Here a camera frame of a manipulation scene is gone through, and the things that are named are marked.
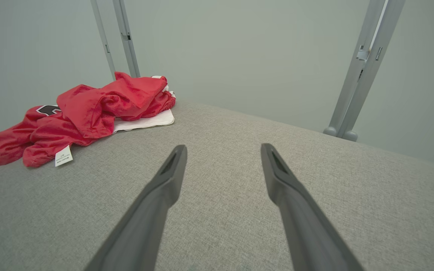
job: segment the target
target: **care label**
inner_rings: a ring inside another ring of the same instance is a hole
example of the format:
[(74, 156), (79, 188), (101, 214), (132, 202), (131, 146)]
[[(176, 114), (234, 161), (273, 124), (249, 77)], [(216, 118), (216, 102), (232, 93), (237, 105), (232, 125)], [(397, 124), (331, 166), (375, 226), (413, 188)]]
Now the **care label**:
[(73, 156), (71, 155), (68, 145), (65, 147), (65, 149), (62, 149), (55, 155), (55, 166), (63, 165), (69, 161), (73, 161)]

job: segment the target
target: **white cloth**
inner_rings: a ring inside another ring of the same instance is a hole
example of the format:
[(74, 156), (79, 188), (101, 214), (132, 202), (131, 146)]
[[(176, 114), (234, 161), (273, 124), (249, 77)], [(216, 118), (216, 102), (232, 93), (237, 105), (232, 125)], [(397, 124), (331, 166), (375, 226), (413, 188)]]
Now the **white cloth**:
[(139, 120), (133, 120), (131, 122), (126, 122), (120, 118), (115, 118), (115, 127), (113, 133), (117, 131), (130, 131), (138, 128), (149, 128), (154, 126), (171, 125), (174, 123), (175, 118), (172, 114), (172, 110), (168, 109), (158, 113), (156, 116), (151, 118), (141, 118)]

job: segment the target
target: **red fabric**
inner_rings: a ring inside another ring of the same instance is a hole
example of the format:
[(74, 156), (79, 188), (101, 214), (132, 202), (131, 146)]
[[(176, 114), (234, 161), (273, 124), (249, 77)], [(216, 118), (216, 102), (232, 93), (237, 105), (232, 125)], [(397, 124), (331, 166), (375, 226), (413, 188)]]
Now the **red fabric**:
[(0, 165), (23, 157), (25, 166), (39, 167), (66, 146), (88, 146), (112, 134), (115, 117), (149, 118), (172, 108), (175, 98), (162, 92), (167, 79), (131, 78), (115, 72), (116, 81), (101, 89), (79, 85), (57, 98), (61, 111), (53, 115), (26, 112), (21, 123), (0, 132)]

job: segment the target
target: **gray carpet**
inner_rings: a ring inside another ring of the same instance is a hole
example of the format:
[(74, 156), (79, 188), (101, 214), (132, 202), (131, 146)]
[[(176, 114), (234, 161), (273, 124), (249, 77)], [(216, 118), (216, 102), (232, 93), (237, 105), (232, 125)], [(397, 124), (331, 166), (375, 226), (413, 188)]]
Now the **gray carpet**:
[(0, 270), (80, 270), (177, 144), (188, 147), (156, 270), (291, 270), (260, 144), (273, 144), (368, 270), (434, 270), (434, 164), (318, 132), (177, 102), (173, 125), (0, 167)]

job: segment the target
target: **white partition wall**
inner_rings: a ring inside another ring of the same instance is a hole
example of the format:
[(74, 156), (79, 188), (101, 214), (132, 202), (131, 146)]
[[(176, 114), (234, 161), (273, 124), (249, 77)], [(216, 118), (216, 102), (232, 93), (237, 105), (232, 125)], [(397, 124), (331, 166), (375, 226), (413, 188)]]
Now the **white partition wall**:
[(0, 131), (78, 84), (112, 81), (89, 0), (0, 0)]
[(369, 1), (124, 0), (142, 76), (177, 98), (322, 132)]
[(434, 1), (406, 1), (353, 130), (358, 142), (434, 162)]

